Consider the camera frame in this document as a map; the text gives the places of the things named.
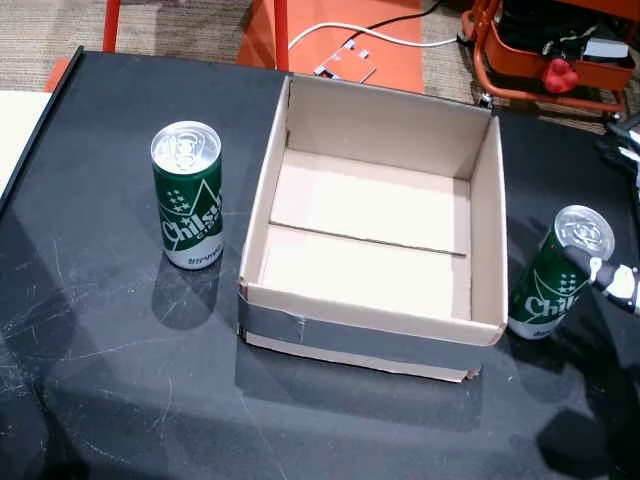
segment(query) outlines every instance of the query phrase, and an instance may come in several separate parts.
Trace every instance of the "aluminum can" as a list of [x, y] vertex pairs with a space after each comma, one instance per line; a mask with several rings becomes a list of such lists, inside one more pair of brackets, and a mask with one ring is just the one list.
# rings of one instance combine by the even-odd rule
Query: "aluminum can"
[[199, 122], [172, 123], [151, 142], [153, 176], [164, 251], [188, 270], [222, 253], [222, 143]]
[[596, 211], [581, 205], [560, 210], [509, 298], [509, 328], [517, 335], [547, 337], [580, 297], [588, 279], [563, 258], [562, 248], [568, 245], [608, 260], [615, 238]]

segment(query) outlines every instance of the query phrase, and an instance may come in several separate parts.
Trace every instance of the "cardboard box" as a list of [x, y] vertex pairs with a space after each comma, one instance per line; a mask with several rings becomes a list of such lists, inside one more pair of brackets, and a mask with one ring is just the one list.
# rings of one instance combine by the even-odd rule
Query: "cardboard box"
[[240, 268], [240, 333], [459, 382], [507, 323], [500, 128], [488, 111], [287, 78]]

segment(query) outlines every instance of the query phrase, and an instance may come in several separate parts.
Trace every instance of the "chilsung logo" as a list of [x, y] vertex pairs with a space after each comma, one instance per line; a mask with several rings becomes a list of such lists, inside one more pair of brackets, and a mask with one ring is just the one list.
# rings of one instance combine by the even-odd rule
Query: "chilsung logo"
[[546, 323], [565, 313], [580, 297], [580, 289], [586, 281], [578, 284], [574, 274], [561, 274], [558, 285], [551, 286], [542, 281], [538, 272], [533, 270], [537, 295], [531, 295], [524, 302], [524, 308], [531, 315], [525, 323]]
[[186, 250], [222, 230], [222, 195], [202, 180], [193, 203], [177, 188], [165, 192], [160, 213], [165, 247]]

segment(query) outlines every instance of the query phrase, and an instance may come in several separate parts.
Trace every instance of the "table surface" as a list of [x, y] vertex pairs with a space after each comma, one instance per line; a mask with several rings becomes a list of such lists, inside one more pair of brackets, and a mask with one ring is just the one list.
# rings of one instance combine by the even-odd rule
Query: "table surface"
[[[2, 477], [634, 478], [640, 322], [590, 293], [553, 338], [505, 335], [462, 384], [236, 336], [236, 276], [282, 79], [79, 60], [0, 218]], [[615, 258], [638, 264], [627, 179], [599, 162], [593, 135], [500, 116], [510, 284], [571, 203], [599, 210]], [[154, 133], [180, 119], [223, 140], [225, 251], [198, 272], [162, 254], [149, 158]]]
[[50, 97], [45, 92], [0, 90], [0, 195]]

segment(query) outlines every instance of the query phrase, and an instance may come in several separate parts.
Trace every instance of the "gray duct tape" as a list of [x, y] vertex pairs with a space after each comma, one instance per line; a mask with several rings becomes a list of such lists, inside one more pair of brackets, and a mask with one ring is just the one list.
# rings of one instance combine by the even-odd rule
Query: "gray duct tape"
[[479, 368], [487, 347], [414, 337], [325, 322], [251, 305], [238, 295], [240, 326], [255, 335], [335, 352], [395, 362], [471, 370]]

